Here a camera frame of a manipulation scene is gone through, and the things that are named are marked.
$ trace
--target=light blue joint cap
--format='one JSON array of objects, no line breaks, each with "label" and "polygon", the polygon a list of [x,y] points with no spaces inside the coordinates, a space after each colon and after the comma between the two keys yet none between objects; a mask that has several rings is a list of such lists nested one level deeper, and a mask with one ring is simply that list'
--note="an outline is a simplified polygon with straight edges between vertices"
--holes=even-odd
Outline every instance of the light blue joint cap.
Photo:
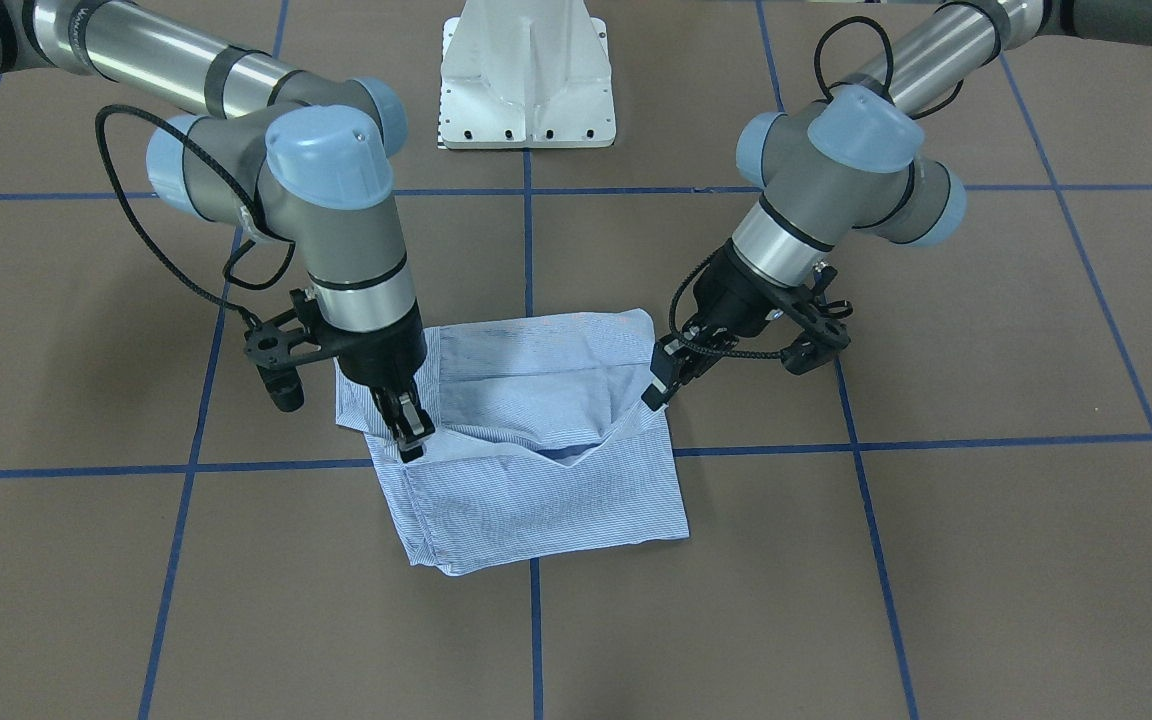
[{"label": "light blue joint cap", "polygon": [[[202,120],[202,115],[177,115],[168,120],[168,124],[189,135],[189,128],[192,128],[198,120]],[[182,213],[206,220],[198,214],[194,202],[189,200],[189,190],[184,184],[184,145],[177,138],[169,136],[162,129],[156,129],[154,135],[150,136],[150,145],[145,149],[145,173],[150,176],[150,184],[154,187],[154,192],[159,194],[160,200]]]},{"label": "light blue joint cap", "polygon": [[772,124],[785,118],[785,113],[763,113],[755,115],[736,141],[736,169],[740,176],[758,187],[767,187],[763,177],[763,150],[767,146],[767,136]]},{"label": "light blue joint cap", "polygon": [[904,169],[923,146],[923,128],[866,88],[849,85],[808,127],[812,145],[833,161],[866,173]]},{"label": "light blue joint cap", "polygon": [[394,88],[385,85],[379,78],[356,77],[353,82],[362,85],[371,94],[371,101],[376,103],[376,111],[380,114],[380,135],[385,139],[385,154],[393,158],[407,144],[407,109],[403,109],[403,101],[399,100]]},{"label": "light blue joint cap", "polygon": [[346,105],[293,109],[265,131],[266,162],[288,192],[320,209],[363,210],[394,190],[380,128]]},{"label": "light blue joint cap", "polygon": [[945,168],[945,172],[950,174],[950,197],[945,202],[941,218],[935,220],[927,234],[905,243],[907,247],[940,245],[963,223],[963,218],[968,214],[968,188],[963,187],[963,181],[960,181],[954,170]]}]

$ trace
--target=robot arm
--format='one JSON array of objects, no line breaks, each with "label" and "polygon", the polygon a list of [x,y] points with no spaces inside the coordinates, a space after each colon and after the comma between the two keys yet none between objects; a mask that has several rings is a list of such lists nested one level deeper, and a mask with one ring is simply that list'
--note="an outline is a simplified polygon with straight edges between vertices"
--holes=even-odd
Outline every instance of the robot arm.
[{"label": "robot arm", "polygon": [[[914,120],[975,68],[1041,33],[1152,46],[1152,0],[942,3],[892,44],[889,56],[870,60],[836,91],[820,82],[826,100],[794,115],[755,118],[736,157],[742,176],[763,194],[726,245],[679,288],[670,332],[654,349],[646,406],[666,404],[722,357],[780,361],[803,374],[844,350],[850,338],[840,320],[851,308],[824,298],[838,273],[825,262],[828,253],[852,229],[914,247],[935,245],[955,232],[967,211],[965,188],[945,165],[919,156],[923,130]],[[673,313],[698,274],[698,310],[679,328]],[[780,316],[799,325],[790,346],[733,350]]]},{"label": "robot arm", "polygon": [[[170,124],[251,205],[162,129],[146,153],[161,199],[296,243],[310,274],[293,310],[249,323],[247,356],[275,406],[303,404],[297,365],[335,357],[371,388],[403,460],[419,457],[434,429],[412,379],[426,348],[387,159],[407,137],[397,96],[376,78],[314,76],[127,0],[0,0],[0,73],[43,67],[99,74],[191,113]],[[293,319],[301,327],[285,331]],[[319,350],[293,355],[302,343]]]}]

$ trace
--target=white metal pedestal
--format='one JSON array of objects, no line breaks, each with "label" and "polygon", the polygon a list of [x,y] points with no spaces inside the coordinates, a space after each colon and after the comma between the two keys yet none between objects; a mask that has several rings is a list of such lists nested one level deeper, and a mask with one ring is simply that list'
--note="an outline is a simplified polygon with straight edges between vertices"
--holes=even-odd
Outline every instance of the white metal pedestal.
[{"label": "white metal pedestal", "polygon": [[607,24],[582,0],[467,0],[444,24],[440,100],[440,147],[607,147]]}]

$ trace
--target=folded shirt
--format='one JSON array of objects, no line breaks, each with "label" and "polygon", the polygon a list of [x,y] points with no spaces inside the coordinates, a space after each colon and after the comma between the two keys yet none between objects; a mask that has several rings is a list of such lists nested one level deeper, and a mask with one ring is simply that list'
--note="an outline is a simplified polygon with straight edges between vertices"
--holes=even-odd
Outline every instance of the folded shirt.
[{"label": "folded shirt", "polygon": [[338,370],[412,564],[462,575],[558,552],[687,538],[655,334],[643,310],[425,328],[416,374],[435,433],[403,464],[366,387]]}]

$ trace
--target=black cable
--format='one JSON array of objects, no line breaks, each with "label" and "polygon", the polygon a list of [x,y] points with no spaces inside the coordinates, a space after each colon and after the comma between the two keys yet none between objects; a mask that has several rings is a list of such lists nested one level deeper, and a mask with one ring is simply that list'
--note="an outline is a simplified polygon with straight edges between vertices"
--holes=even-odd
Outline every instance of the black cable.
[{"label": "black cable", "polygon": [[960,79],[960,82],[957,83],[957,85],[954,86],[954,92],[952,92],[950,96],[946,97],[945,101],[942,101],[941,104],[938,104],[937,106],[934,106],[934,108],[924,109],[922,113],[912,114],[912,115],[910,115],[910,119],[911,120],[923,120],[924,118],[927,118],[929,115],[934,115],[937,113],[940,113],[941,109],[948,108],[948,106],[950,106],[950,103],[954,103],[955,100],[958,99],[960,92],[963,92],[963,83],[964,83],[964,81]]},{"label": "black cable", "polygon": [[877,20],[864,17],[864,15],[852,15],[850,18],[841,20],[834,26],[824,31],[820,36],[820,40],[817,43],[817,50],[814,51],[814,58],[812,60],[812,66],[814,68],[814,76],[817,76],[817,85],[820,88],[826,100],[833,100],[833,92],[829,91],[829,85],[824,82],[824,73],[820,69],[820,55],[824,53],[824,46],[826,46],[829,38],[840,31],[840,29],[846,26],[854,26],[854,24],[863,24],[873,29],[878,32],[879,40],[882,40],[882,58],[887,60],[887,73],[886,77],[882,79],[882,98],[884,100],[890,101],[892,98],[892,79],[896,76],[896,58],[895,50],[892,48],[892,38],[887,35],[886,29],[882,29],[881,24],[878,24]]},{"label": "black cable", "polygon": [[707,355],[710,357],[738,357],[743,361],[780,361],[780,353],[750,353],[745,350],[718,350],[713,347],[705,347],[704,344],[698,344],[682,338],[682,333],[679,332],[679,301],[682,300],[682,293],[687,291],[687,287],[690,286],[691,281],[699,275],[702,270],[708,267],[708,264],[713,262],[714,258],[722,251],[719,247],[718,250],[710,252],[708,258],[705,258],[699,265],[696,265],[696,270],[691,270],[687,273],[687,278],[682,279],[682,285],[679,286],[677,291],[673,293],[673,300],[669,300],[669,332],[679,341],[680,344],[692,353],[699,355]]},{"label": "black cable", "polygon": [[259,283],[250,283],[244,281],[244,279],[234,275],[234,265],[237,265],[238,260],[242,260],[243,256],[247,255],[247,252],[250,252],[252,247],[256,247],[255,242],[250,240],[243,241],[242,245],[238,247],[238,250],[234,251],[234,255],[229,256],[229,260],[225,260],[225,266],[220,270],[220,274],[223,275],[225,281],[235,283],[237,287],[243,288],[243,290],[268,290],[271,287],[274,287],[275,282],[283,279],[283,274],[287,273],[288,266],[291,266],[291,257],[296,255],[296,245],[291,242],[287,243],[287,255],[283,256],[283,264],[279,265],[278,270],[274,270],[274,274],[271,275],[268,281]]},{"label": "black cable", "polygon": [[[165,119],[158,118],[154,113],[150,113],[150,111],[146,109],[134,108],[131,105],[106,105],[104,108],[100,108],[99,113],[96,113],[96,145],[97,149],[100,150],[101,164],[104,164],[106,176],[109,177],[109,185],[114,188],[114,196],[118,197],[118,204],[119,206],[122,206],[123,214],[127,217],[128,223],[131,223],[132,230],[136,232],[137,236],[141,236],[141,240],[145,242],[145,247],[150,249],[150,252],[154,255],[159,263],[161,263],[173,275],[175,275],[182,285],[189,288],[189,290],[195,291],[196,295],[200,296],[206,302],[211,302],[212,305],[223,306],[225,310],[232,310],[234,313],[241,314],[243,323],[245,323],[248,327],[259,327],[262,324],[259,316],[252,313],[252,311],[248,310],[247,306],[238,305],[237,302],[221,300],[221,297],[212,295],[211,291],[204,290],[204,288],[191,281],[191,279],[184,274],[183,270],[180,270],[179,266],[175,265],[173,260],[166,256],[166,253],[164,253],[160,247],[158,247],[154,242],[154,238],[150,237],[150,233],[146,232],[145,225],[141,223],[141,220],[136,217],[136,211],[132,210],[132,204],[127,199],[127,192],[123,190],[123,183],[119,181],[118,170],[114,168],[114,160],[109,156],[109,138],[106,136],[105,124],[109,122],[109,118],[113,118],[113,115],[132,115],[132,118],[139,118],[174,137],[175,141],[180,142],[180,145],[183,145],[185,150],[192,152],[192,154],[196,156],[202,164],[205,164],[212,173],[215,173],[215,176],[220,177],[221,182],[225,182],[225,185],[229,187],[229,190],[238,197],[238,202],[242,202],[243,209],[247,209],[248,213],[252,215],[252,219],[256,219],[260,215],[251,195],[248,195],[247,190],[243,190],[242,184],[240,184],[238,181],[225,169],[225,167],[221,167],[215,158],[212,158],[206,150],[198,146],[197,142],[190,141],[177,128],[166,122]],[[247,250],[244,250],[243,247],[240,247],[237,251],[234,251],[233,255],[229,256],[229,260],[223,266],[225,279],[238,285],[238,287],[264,290],[264,288],[273,286],[273,283],[278,282],[279,279],[283,276],[287,266],[291,264],[294,245],[289,247],[283,265],[280,266],[275,275],[265,283],[248,283],[233,276],[234,265],[243,258],[243,255],[247,255],[248,250],[251,250],[251,247],[248,247]]]}]

